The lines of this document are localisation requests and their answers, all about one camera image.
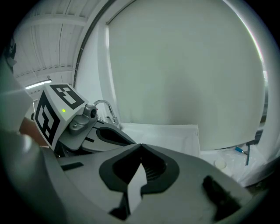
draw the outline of fluorescent light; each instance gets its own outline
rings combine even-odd
[[[33,87],[40,86],[40,85],[43,85],[43,84],[49,83],[49,82],[52,82],[52,81],[51,80],[46,80],[46,81],[38,82],[38,83],[35,83],[33,85],[25,87],[25,89],[31,89]]]

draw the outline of faucet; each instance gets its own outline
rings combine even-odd
[[[117,128],[120,128],[120,127],[119,127],[118,118],[115,116],[115,114],[114,114],[114,112],[113,112],[113,110],[112,110],[111,104],[110,104],[108,101],[106,101],[106,100],[97,100],[97,101],[95,101],[95,102],[93,103],[93,106],[97,106],[97,104],[100,104],[100,103],[105,103],[105,104],[108,106],[109,111],[110,111],[110,113],[111,113],[111,115],[112,115],[113,125],[115,125]]]

